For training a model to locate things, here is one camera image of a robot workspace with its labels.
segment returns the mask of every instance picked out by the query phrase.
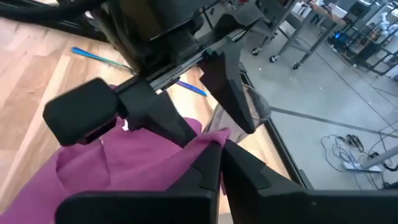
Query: table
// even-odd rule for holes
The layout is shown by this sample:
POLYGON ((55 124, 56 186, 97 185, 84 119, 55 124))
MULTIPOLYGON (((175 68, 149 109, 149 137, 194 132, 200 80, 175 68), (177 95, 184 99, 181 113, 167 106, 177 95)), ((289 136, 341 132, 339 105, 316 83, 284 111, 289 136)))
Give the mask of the table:
POLYGON ((303 20, 301 28, 298 28, 295 30, 295 32, 288 38, 287 42, 282 46, 282 48, 279 50, 278 54, 273 55, 269 58, 269 61, 274 63, 278 60, 278 58, 289 48, 289 47, 295 47, 298 50, 301 50, 302 52, 305 52, 305 55, 301 58, 301 60, 297 63, 294 64, 293 69, 298 69, 307 59, 316 51, 316 49, 319 47, 319 45, 328 38, 328 36, 333 32, 336 26, 345 26, 346 22, 342 19, 339 18, 338 16, 334 14, 329 14, 328 11, 314 2, 309 3, 311 7, 311 12, 310 14, 303 20), (293 46, 293 43, 296 41, 297 37, 301 33, 302 29, 305 27, 306 24, 310 22, 310 20, 316 15, 319 14, 323 16, 325 19, 329 19, 333 22, 333 24, 328 28, 328 30, 322 34, 322 36, 313 44, 310 49, 305 49, 301 46, 293 46))
MULTIPOLYGON (((125 70, 70 52, 79 47, 102 57, 124 62, 110 45, 40 26, 0 19, 0 213, 24 184, 57 150, 59 144, 42 118, 48 100, 95 77, 118 85, 131 75, 125 70)), ((204 89, 193 69, 182 81, 204 89)), ((182 116, 205 125, 216 100, 174 85, 168 89, 182 116)), ((250 153, 289 178, 265 127, 240 143, 250 153)), ((229 213, 226 196, 220 213, 229 213)))

